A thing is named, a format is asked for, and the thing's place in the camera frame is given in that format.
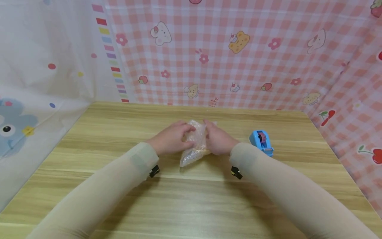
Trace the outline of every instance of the colorful stripe pattern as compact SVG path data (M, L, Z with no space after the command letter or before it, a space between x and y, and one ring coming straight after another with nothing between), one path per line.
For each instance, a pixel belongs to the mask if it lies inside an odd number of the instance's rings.
M95 19L98 24L98 30L101 35L102 42L104 43L106 56L109 58L111 73L114 78L114 82L116 83L116 88L118 90L119 96L121 97L122 102L129 102L125 83L122 79L121 68L119 67L115 49L112 45L113 36L110 34L110 30L107 25L104 8L103 6L96 4L92 4L92 8L97 15Z

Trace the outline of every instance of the tape roll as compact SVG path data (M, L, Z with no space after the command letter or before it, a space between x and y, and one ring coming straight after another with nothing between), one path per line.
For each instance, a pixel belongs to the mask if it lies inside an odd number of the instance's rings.
M263 132L258 132L260 143L264 143L267 140L267 137Z

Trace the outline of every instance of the plastic bag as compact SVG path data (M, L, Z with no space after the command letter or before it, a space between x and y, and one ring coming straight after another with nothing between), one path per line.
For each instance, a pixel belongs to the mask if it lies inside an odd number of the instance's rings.
M211 153L207 148L206 125L200 124L194 120L191 120L188 124L194 126L196 130L194 132L186 133L186 141L194 141L196 142L196 146L192 149L183 151L180 159L181 167L189 165Z

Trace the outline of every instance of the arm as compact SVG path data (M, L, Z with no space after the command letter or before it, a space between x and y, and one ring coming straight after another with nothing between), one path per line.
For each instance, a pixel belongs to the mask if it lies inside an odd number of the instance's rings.
M240 143L205 120L207 147L230 155L241 174L259 186L310 239L378 239L355 215L323 188L297 170L268 157L257 147Z
M88 238L122 198L146 179L158 155L194 146L195 142L181 140L189 131L195 128L183 121L174 123L103 167L57 204L27 239Z

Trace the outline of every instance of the hand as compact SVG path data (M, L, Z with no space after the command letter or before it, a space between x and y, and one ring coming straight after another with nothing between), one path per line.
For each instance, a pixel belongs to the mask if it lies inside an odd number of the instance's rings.
M214 123L204 120L207 129L207 148L215 155L230 155L239 140L234 139L226 131L218 128Z
M154 148L158 156L177 153L195 147L196 143L193 141L182 141L186 132L195 130L194 126L184 121L178 121L147 140L146 143Z

